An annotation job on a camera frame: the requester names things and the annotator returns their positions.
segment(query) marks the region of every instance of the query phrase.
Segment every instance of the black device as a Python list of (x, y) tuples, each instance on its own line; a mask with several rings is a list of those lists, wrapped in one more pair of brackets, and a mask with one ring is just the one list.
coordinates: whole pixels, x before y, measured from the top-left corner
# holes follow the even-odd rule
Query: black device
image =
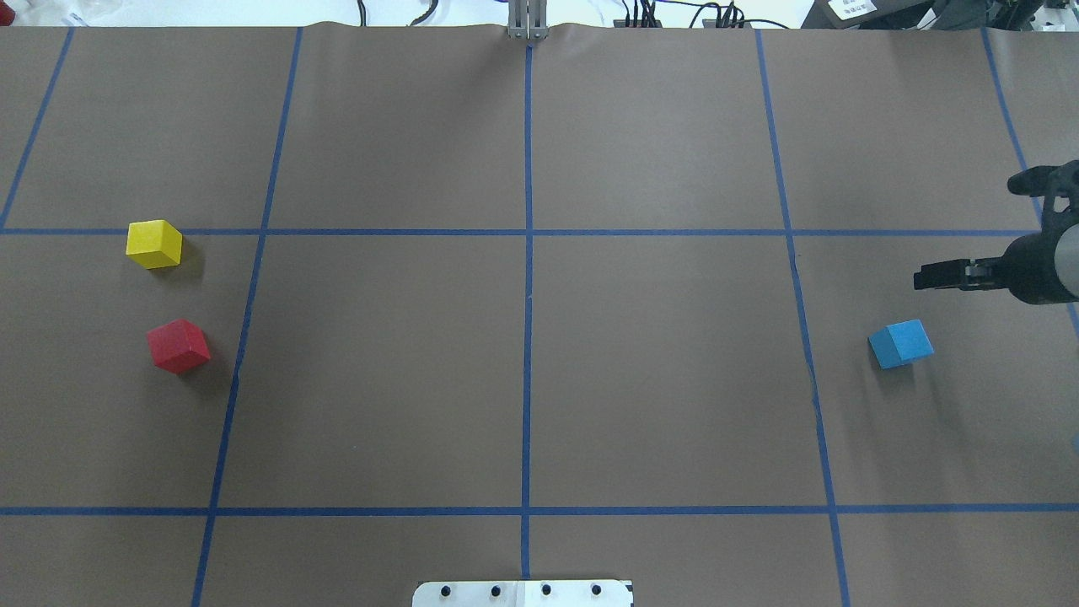
[(989, 27), (1016, 31), (1024, 27), (1029, 29), (1030, 19), (1043, 3), (1044, 0), (1005, 0), (1001, 2), (1003, 6), (989, 23)]
[[(1007, 288), (1026, 303), (1079, 301), (1079, 160), (1035, 166), (1008, 179), (1016, 195), (1044, 196), (1041, 231), (1020, 236), (1000, 257), (952, 259), (921, 266), (914, 288)], [(1056, 210), (1057, 198), (1068, 205)]]

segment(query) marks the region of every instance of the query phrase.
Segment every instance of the label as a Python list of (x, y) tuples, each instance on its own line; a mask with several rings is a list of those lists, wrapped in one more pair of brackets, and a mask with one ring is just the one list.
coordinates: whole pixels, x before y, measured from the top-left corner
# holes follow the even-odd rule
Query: label
[(828, 0), (828, 5), (843, 20), (868, 15), (876, 10), (870, 0)]

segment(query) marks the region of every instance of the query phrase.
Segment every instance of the white bracket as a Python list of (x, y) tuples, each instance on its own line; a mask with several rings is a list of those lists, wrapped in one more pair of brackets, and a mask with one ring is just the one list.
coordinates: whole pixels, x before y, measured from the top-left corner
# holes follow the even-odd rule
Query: white bracket
[(426, 582), (412, 607), (633, 607), (633, 582), (622, 580), (532, 580)]
[(510, 38), (543, 40), (547, 38), (547, 0), (509, 0)]

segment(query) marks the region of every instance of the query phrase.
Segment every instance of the blue tape line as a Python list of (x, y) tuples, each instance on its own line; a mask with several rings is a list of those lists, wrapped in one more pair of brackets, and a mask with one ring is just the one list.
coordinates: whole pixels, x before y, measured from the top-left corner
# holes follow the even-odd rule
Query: blue tape line
[[(784, 516), (827, 515), (828, 506), (533, 506), (529, 516)], [(837, 505), (838, 514), (918, 514), (934, 512), (1079, 512), (1079, 502)], [(462, 507), (235, 507), (215, 518), (422, 518), (521, 516), (516, 506)], [(208, 508), (0, 507), (0, 516), (206, 516)]]
[(1079, 503), (912, 503), (839, 506), (841, 514), (921, 514), (934, 512), (1079, 512)]
[(74, 38), (74, 28), (69, 27), (67, 36), (64, 38), (64, 45), (60, 46), (60, 56), (56, 58), (56, 67), (53, 68), (53, 75), (49, 79), (49, 86), (45, 87), (45, 95), (41, 98), (41, 106), (38, 107), (38, 115), (33, 119), (33, 126), (30, 128), (30, 136), (26, 139), (26, 147), (23, 148), (23, 155), (18, 158), (18, 167), (15, 168), (15, 176), (12, 177), (11, 188), (8, 190), (8, 198), (3, 203), (3, 210), (0, 210), (0, 227), (8, 223), (8, 216), (11, 215), (11, 207), (15, 204), (15, 194), (18, 192), (18, 183), (23, 180), (23, 173), (26, 164), (30, 161), (30, 152), (33, 151), (33, 142), (38, 139), (38, 130), (41, 129), (41, 121), (45, 119), (45, 110), (49, 109), (49, 101), (53, 98), (53, 91), (56, 89), (56, 81), (60, 78), (60, 70), (64, 69), (64, 60), (71, 49), (71, 39)]
[(523, 236), (521, 229), (271, 227), (267, 235), (299, 236)]
[[(1005, 88), (1000, 84), (1000, 72), (997, 70), (997, 59), (993, 53), (993, 44), (989, 42), (988, 28), (982, 28), (982, 45), (985, 46), (985, 58), (989, 61), (989, 74), (993, 77), (993, 86), (997, 89), (997, 102), (1000, 104), (1000, 113), (1005, 119), (1005, 126), (1008, 127), (1008, 137), (1011, 138), (1012, 149), (1015, 150), (1015, 157), (1019, 160), (1021, 170), (1027, 169), (1026, 156), (1023, 154), (1023, 147), (1019, 144), (1019, 134), (1015, 133), (1015, 124), (1011, 119), (1011, 111), (1008, 110), (1008, 100), (1005, 99)], [(1030, 204), (1034, 206), (1034, 213), (1041, 222), (1041, 204), (1038, 198), (1032, 197)]]
[(535, 506), (533, 516), (746, 516), (828, 514), (827, 506)]
[(25, 236), (117, 236), (126, 235), (127, 227), (4, 227), (0, 234)]
[(768, 118), (768, 136), (771, 139), (771, 160), (776, 169), (776, 185), (779, 189), (779, 206), (783, 215), (783, 227), (787, 230), (787, 256), (791, 265), (791, 280), (794, 286), (794, 300), (798, 312), (798, 326), (802, 330), (802, 350), (809, 371), (809, 384), (812, 388), (814, 415), (817, 418), (817, 447), (820, 454), (820, 468), (824, 481), (824, 496), (828, 499), (829, 523), (832, 528), (832, 549), (835, 555), (835, 569), (839, 580), (839, 597), (844, 607), (850, 607), (850, 592), (847, 588), (847, 566), (843, 556), (843, 538), (839, 534), (839, 516), (835, 510), (835, 491), (832, 486), (832, 468), (828, 457), (828, 439), (824, 434), (824, 416), (820, 410), (820, 391), (817, 388), (817, 371), (814, 367), (812, 346), (809, 342), (809, 326), (806, 321), (805, 300), (802, 295), (802, 278), (798, 276), (797, 252), (794, 249), (794, 229), (791, 224), (790, 206), (787, 201), (787, 184), (783, 180), (783, 165), (779, 153), (779, 137), (776, 133), (776, 115), (771, 104), (771, 89), (768, 85), (768, 66), (764, 54), (764, 40), (761, 30), (754, 30), (756, 37), (756, 53), (761, 67), (761, 86), (764, 91), (764, 107)]
[[(787, 230), (770, 227), (732, 229), (455, 229), (455, 227), (183, 227), (187, 235), (205, 236), (770, 236), (787, 235)], [(792, 230), (796, 236), (1021, 236), (1032, 230)], [(11, 235), (125, 235), (127, 227), (4, 227)]]
[(0, 507), (0, 516), (206, 516), (206, 508)]
[(251, 312), (255, 308), (255, 294), (259, 287), (259, 271), (262, 265), (262, 253), (265, 250), (267, 227), (270, 224), (270, 212), (273, 210), (273, 195), (277, 184), (277, 167), (281, 163), (281, 152), (285, 144), (285, 130), (288, 125), (288, 110), (292, 101), (292, 88), (296, 84), (296, 71), (300, 60), (300, 45), (303, 42), (303, 28), (296, 28), (296, 41), (292, 43), (292, 61), (288, 70), (288, 84), (285, 87), (285, 100), (281, 110), (281, 122), (277, 125), (277, 142), (274, 146), (273, 164), (270, 167), (270, 180), (267, 184), (267, 198), (262, 208), (262, 226), (258, 246), (255, 249), (255, 262), (251, 266), (251, 279), (247, 287), (247, 303), (244, 307), (244, 321), (240, 330), (240, 345), (236, 348), (236, 360), (232, 368), (232, 385), (229, 390), (229, 404), (224, 411), (224, 425), (221, 428), (221, 442), (218, 446), (217, 466), (214, 470), (214, 485), (210, 489), (209, 514), (206, 516), (206, 528), (203, 533), (202, 550), (199, 554), (199, 569), (195, 572), (195, 584), (191, 595), (191, 606), (199, 607), (202, 602), (203, 584), (206, 580), (206, 565), (209, 562), (210, 544), (214, 541), (214, 523), (217, 516), (217, 505), (221, 497), (221, 480), (224, 477), (224, 463), (229, 455), (229, 439), (232, 433), (232, 420), (236, 412), (236, 398), (240, 395), (240, 370), (244, 364), (247, 350), (247, 335), (251, 327)]
[(1032, 233), (1032, 230), (791, 230), (796, 236), (948, 236), (1015, 237)]
[(1076, 337), (1079, 337), (1079, 315), (1076, 314), (1075, 303), (1068, 303), (1068, 316), (1071, 317), (1071, 329), (1076, 332)]
[(520, 516), (521, 509), (498, 506), (429, 508), (218, 508), (218, 516)]
[(524, 354), (521, 395), (521, 579), (531, 576), (529, 508), (532, 505), (532, 45), (524, 49)]
[(774, 229), (540, 229), (537, 236), (781, 236)]

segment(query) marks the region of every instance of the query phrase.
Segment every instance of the wooden block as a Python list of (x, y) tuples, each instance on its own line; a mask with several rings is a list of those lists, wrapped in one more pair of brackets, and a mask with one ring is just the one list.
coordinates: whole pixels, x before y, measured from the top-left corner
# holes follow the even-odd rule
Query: wooden block
[(180, 264), (183, 235), (168, 221), (136, 221), (127, 225), (127, 256), (147, 270)]
[(926, 328), (919, 320), (888, 326), (870, 336), (870, 345), (880, 369), (909, 365), (933, 354)]
[(146, 341), (153, 364), (169, 373), (180, 374), (209, 360), (206, 336), (183, 319), (150, 330)]

